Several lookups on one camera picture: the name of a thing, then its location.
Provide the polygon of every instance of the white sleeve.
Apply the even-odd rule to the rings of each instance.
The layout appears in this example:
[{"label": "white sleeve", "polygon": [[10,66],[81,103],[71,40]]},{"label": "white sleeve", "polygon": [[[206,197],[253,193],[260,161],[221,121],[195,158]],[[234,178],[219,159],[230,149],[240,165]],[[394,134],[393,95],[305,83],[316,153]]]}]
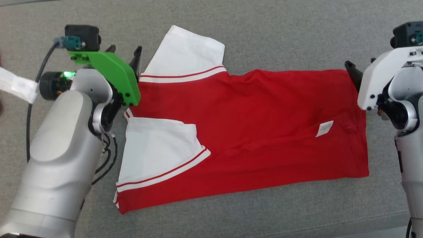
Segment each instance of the white sleeve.
[{"label": "white sleeve", "polygon": [[181,76],[222,65],[225,45],[173,25],[142,75]]},{"label": "white sleeve", "polygon": [[118,192],[153,185],[203,161],[210,152],[197,139],[194,124],[169,119],[131,117]]}]

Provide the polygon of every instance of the red t-shirt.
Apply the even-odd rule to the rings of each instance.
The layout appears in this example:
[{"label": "red t-shirt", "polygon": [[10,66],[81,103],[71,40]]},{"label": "red t-shirt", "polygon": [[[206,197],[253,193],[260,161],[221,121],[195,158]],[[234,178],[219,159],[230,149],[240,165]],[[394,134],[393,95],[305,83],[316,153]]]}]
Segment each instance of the red t-shirt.
[{"label": "red t-shirt", "polygon": [[[192,73],[184,75],[160,74],[165,58],[179,71],[178,64],[185,65],[180,48],[169,53],[175,38],[186,42],[182,49],[197,52],[197,65],[186,66],[185,72]],[[217,57],[198,63],[208,50],[221,49],[213,41],[173,26],[140,77],[141,102],[126,112],[127,142],[115,196],[121,213],[216,194],[368,176],[365,112],[357,106],[358,93],[346,71],[257,69],[229,75],[216,65]]]}]

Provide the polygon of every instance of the white tag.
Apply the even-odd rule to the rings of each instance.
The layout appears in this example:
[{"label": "white tag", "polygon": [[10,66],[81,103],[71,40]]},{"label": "white tag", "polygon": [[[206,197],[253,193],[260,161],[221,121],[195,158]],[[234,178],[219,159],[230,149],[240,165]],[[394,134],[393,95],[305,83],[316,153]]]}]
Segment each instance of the white tag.
[{"label": "white tag", "polygon": [[319,131],[317,132],[316,137],[328,133],[332,125],[333,125],[333,121],[320,124]]},{"label": "white tag", "polygon": [[37,87],[36,82],[16,76],[0,67],[0,90],[14,94],[32,104],[37,97]]}]

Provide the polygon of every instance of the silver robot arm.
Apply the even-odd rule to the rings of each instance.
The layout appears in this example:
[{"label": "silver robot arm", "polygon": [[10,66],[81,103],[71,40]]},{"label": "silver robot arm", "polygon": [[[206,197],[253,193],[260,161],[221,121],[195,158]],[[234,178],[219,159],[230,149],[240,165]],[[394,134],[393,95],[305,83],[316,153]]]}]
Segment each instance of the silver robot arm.
[{"label": "silver robot arm", "polygon": [[110,128],[101,117],[112,93],[97,70],[77,71],[31,143],[31,159],[0,237],[74,237],[104,147],[101,133]]},{"label": "silver robot arm", "polygon": [[423,22],[394,29],[393,50],[380,55],[361,73],[346,62],[359,91],[358,105],[376,109],[397,129],[402,186],[411,215],[411,237],[423,238]]}]

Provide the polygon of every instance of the gray fabric surface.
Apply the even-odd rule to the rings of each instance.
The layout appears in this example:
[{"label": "gray fabric surface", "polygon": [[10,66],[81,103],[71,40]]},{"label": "gray fabric surface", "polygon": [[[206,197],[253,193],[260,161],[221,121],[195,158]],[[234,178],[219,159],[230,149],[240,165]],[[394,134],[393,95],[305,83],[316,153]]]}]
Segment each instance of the gray fabric surface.
[{"label": "gray fabric surface", "polygon": [[[0,8],[3,67],[34,79],[65,24],[100,28],[102,49],[117,45],[127,62],[143,46],[143,69],[172,24],[226,45],[231,74],[252,69],[365,69],[390,50],[392,29],[423,18],[420,0],[65,0]],[[47,70],[75,69],[56,51]],[[0,92],[0,219],[8,211],[25,167],[27,104]],[[33,136],[51,106],[38,98]],[[403,226],[409,212],[393,143],[395,131],[368,113],[370,177],[299,183],[147,208],[121,215],[111,202],[121,165],[126,123],[113,131],[115,168],[93,187],[77,237],[332,237]]]},{"label": "gray fabric surface", "polygon": [[0,6],[15,5],[15,4],[21,4],[21,3],[43,2],[43,1],[53,1],[53,0],[0,0]]}]

